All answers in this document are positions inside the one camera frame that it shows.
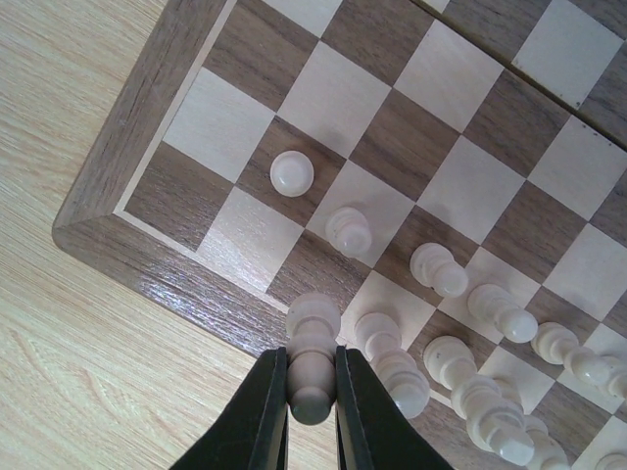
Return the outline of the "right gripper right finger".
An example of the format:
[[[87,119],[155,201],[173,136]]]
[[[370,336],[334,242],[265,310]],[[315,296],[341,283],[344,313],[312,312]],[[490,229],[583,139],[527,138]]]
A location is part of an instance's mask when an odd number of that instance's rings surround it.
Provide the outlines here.
[[[363,354],[339,346],[336,435],[340,469],[450,469],[412,427]]]

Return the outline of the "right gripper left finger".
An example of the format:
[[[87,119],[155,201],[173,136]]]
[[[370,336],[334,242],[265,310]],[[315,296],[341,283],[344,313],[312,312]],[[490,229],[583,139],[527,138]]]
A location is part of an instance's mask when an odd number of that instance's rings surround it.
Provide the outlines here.
[[[210,429],[173,469],[285,469],[287,353],[264,351]]]

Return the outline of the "light chess piece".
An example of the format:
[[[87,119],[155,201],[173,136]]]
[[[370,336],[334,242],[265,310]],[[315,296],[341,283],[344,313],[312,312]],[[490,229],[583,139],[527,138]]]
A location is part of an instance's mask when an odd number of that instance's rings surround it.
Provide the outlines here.
[[[309,191],[314,183],[311,160],[298,151],[286,151],[272,162],[269,171],[273,188],[282,196],[296,198]]]
[[[425,243],[414,250],[410,272],[419,284],[432,288],[443,298],[460,297],[468,287],[464,268],[446,247],[437,243]]]
[[[559,443],[549,436],[548,427],[539,418],[526,415],[525,431],[534,444],[534,454],[526,465],[529,470],[570,470],[567,456]]]
[[[467,308],[471,316],[491,324],[514,343],[528,343],[538,333],[536,318],[496,284],[475,287],[468,296]]]
[[[325,236],[330,245],[348,258],[364,255],[372,243],[365,216],[355,208],[343,207],[328,217]]]
[[[494,379],[478,373],[462,340],[434,339],[426,346],[423,361],[433,380],[451,391],[452,407],[476,446],[518,466],[531,461],[535,445],[525,431],[522,408],[503,396]]]
[[[415,360],[402,349],[402,334],[389,315],[371,312],[356,323],[357,345],[375,375],[407,419],[420,415],[430,399],[430,385]]]
[[[602,457],[597,463],[596,470],[627,470],[627,455],[614,452]]]

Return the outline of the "light pawn piece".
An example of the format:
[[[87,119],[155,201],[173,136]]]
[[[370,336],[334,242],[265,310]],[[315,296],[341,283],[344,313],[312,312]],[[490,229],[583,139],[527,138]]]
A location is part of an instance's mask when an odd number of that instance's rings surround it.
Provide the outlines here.
[[[608,363],[596,352],[582,346],[577,336],[559,323],[541,324],[531,347],[542,360],[562,365],[581,382],[600,386],[609,379]]]
[[[604,355],[608,364],[608,379],[601,389],[610,396],[626,400],[626,363],[613,355]]]
[[[296,421],[304,425],[323,422],[335,402],[340,327],[339,308],[324,294],[304,294],[288,309],[287,400]]]

